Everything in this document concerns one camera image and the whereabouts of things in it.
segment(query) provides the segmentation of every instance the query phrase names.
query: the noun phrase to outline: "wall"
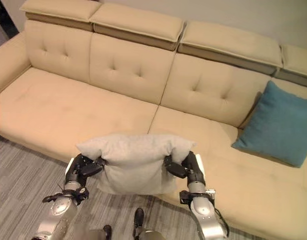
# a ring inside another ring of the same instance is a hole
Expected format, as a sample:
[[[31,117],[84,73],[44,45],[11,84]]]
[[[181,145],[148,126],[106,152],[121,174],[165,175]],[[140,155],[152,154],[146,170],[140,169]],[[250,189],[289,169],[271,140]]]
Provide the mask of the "wall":
[[[26,21],[25,13],[19,10],[25,1],[26,0],[1,0],[4,8],[7,10],[11,20],[19,32],[24,30]]]
[[[103,0],[220,23],[307,48],[307,0]]]

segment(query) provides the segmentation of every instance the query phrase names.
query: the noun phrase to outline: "teal pillow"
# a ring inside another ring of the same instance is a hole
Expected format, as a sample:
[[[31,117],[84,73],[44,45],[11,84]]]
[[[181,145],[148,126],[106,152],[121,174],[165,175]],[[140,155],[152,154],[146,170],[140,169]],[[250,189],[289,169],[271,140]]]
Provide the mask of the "teal pillow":
[[[269,81],[250,122],[232,147],[300,168],[307,156],[307,99]]]

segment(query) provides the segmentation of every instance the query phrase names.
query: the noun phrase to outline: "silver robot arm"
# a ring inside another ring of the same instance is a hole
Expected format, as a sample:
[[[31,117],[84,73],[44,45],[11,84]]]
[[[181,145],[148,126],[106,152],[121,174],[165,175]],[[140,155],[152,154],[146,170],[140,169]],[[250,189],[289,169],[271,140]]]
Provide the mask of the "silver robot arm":
[[[189,206],[192,218],[197,224],[201,240],[222,240],[229,236],[229,226],[215,208],[213,189],[206,190],[204,167],[200,155],[192,151],[181,163],[172,162],[172,157],[164,159],[167,171],[179,178],[187,177],[189,191],[180,192],[180,203]]]
[[[43,199],[43,203],[54,203],[31,240],[62,240],[77,213],[77,206],[89,197],[87,178],[99,173],[104,167],[105,160],[101,157],[96,161],[81,154],[72,158],[65,172],[63,191]]]

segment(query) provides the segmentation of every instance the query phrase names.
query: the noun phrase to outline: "sofa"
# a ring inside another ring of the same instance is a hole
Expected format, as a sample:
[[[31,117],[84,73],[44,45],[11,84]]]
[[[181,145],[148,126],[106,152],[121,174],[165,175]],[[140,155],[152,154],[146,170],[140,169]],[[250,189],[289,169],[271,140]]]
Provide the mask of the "sofa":
[[[307,99],[307,50],[215,23],[85,0],[27,0],[24,32],[0,47],[0,135],[68,162],[112,133],[195,141],[232,227],[307,240],[301,168],[231,147],[268,81]],[[178,191],[159,195],[180,205]]]

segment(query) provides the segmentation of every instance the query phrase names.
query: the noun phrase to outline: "gray carpet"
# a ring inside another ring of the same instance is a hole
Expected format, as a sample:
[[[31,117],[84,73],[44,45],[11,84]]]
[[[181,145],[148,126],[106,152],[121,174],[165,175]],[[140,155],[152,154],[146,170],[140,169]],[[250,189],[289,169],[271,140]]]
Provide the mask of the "gray carpet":
[[[47,195],[59,192],[66,165],[0,137],[0,240],[30,240],[51,203]],[[89,200],[83,202],[66,235],[73,238],[76,224],[101,229],[110,224],[113,240],[132,240],[134,212],[145,211],[144,226],[162,233],[167,240],[198,240],[196,225],[188,211],[153,196],[110,195],[88,179]],[[262,240],[231,229],[230,240]]]

